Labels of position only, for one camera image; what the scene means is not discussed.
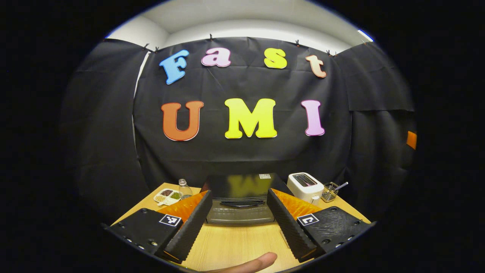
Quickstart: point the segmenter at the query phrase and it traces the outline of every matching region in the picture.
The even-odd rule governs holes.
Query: pink letter i
[[[308,128],[305,130],[307,136],[321,136],[325,134],[325,129],[320,124],[320,114],[318,107],[319,101],[307,100],[302,101],[302,106],[307,110]]]

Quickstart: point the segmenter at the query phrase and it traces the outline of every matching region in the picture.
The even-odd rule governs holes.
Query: wire basket
[[[332,202],[335,200],[335,197],[337,197],[338,190],[335,190],[338,187],[337,184],[330,182],[324,185],[323,188],[323,193],[322,193],[322,199],[326,203]]]

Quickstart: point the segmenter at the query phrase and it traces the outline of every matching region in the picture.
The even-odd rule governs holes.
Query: white toaster
[[[306,172],[297,172],[288,175],[286,184],[295,197],[310,204],[318,204],[323,193],[323,184]]]

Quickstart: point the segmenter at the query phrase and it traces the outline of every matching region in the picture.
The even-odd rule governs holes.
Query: black fabric
[[[231,65],[205,67],[206,50],[224,47],[231,51]],[[264,51],[279,48],[286,53],[284,69],[265,66]],[[188,50],[185,76],[167,85],[159,63]],[[306,56],[315,54],[324,62],[326,78],[313,74]],[[274,125],[277,137],[254,134],[226,139],[229,109],[225,100],[241,98],[250,111],[259,99],[276,102]],[[317,100],[322,136],[307,136],[303,100]],[[189,141],[172,141],[162,130],[164,103],[178,102],[178,129],[188,127],[185,103],[202,101],[200,128]],[[134,104],[137,150],[150,189],[163,182],[186,178],[190,186],[202,187],[209,174],[275,172],[286,180],[293,172],[308,172],[320,181],[331,181],[342,173],[350,147],[350,113],[344,77],[328,54],[288,42],[249,37],[199,40],[165,48],[151,54],[138,82]]]
[[[414,111],[407,81],[374,43],[349,48],[335,61],[342,69],[350,111]]]
[[[352,112],[352,146],[339,195],[369,220],[381,219],[411,168],[415,115],[405,110]]]
[[[66,167],[80,196],[106,222],[149,193],[131,121],[136,79],[146,53],[125,41],[98,44],[72,76],[61,110]]]

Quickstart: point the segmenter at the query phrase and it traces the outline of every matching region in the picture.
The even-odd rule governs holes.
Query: letter m
[[[273,124],[273,107],[276,105],[274,100],[260,99],[252,113],[242,99],[228,99],[224,104],[229,107],[229,130],[225,133],[226,138],[243,136],[239,130],[239,123],[248,137],[253,135],[258,123],[257,137],[276,136],[277,132]]]

